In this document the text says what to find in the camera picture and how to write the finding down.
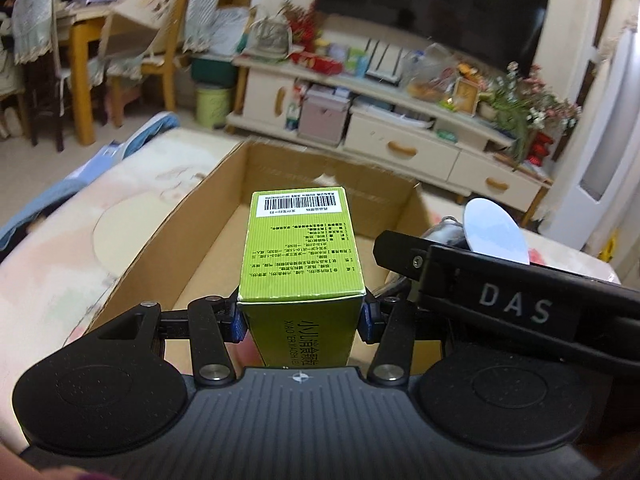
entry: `black tv screen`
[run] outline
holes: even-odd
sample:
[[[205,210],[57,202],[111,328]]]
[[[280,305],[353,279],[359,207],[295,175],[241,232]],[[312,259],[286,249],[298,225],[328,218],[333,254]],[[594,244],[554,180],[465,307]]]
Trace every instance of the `black tv screen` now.
[[[318,0],[318,10],[400,28],[523,74],[533,63],[548,0]]]

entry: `barcode label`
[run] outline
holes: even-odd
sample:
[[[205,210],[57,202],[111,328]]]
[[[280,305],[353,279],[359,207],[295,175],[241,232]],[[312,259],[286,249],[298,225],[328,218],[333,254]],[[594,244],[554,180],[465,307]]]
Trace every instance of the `barcode label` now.
[[[342,205],[337,191],[313,191],[286,195],[260,195],[255,215],[261,217],[340,212],[342,212]]]

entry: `screw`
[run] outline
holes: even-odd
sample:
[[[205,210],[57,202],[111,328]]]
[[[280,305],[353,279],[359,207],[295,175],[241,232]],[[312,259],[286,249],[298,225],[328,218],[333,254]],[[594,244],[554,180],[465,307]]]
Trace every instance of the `screw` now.
[[[231,375],[225,365],[204,365],[200,368],[200,376],[209,381],[222,381]]]
[[[404,376],[404,370],[398,365],[378,365],[373,374],[382,381],[397,381]]]

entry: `green box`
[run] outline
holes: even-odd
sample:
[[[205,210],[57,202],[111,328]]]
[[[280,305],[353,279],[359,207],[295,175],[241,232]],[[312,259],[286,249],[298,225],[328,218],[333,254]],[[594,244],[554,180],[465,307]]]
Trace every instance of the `green box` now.
[[[364,293],[343,188],[252,195],[238,303],[267,366],[344,366]]]

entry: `drawer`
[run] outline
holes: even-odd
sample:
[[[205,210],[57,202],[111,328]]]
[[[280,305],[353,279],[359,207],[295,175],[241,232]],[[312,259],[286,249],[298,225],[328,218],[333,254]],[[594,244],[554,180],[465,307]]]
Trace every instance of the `drawer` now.
[[[242,116],[284,129],[295,79],[249,70]]]
[[[449,182],[467,187],[476,193],[493,198],[520,211],[526,211],[540,190],[540,184],[503,168],[496,162],[460,153]]]
[[[353,115],[344,141],[352,152],[388,160],[419,173],[446,180],[460,150],[427,135],[414,134],[381,121]]]

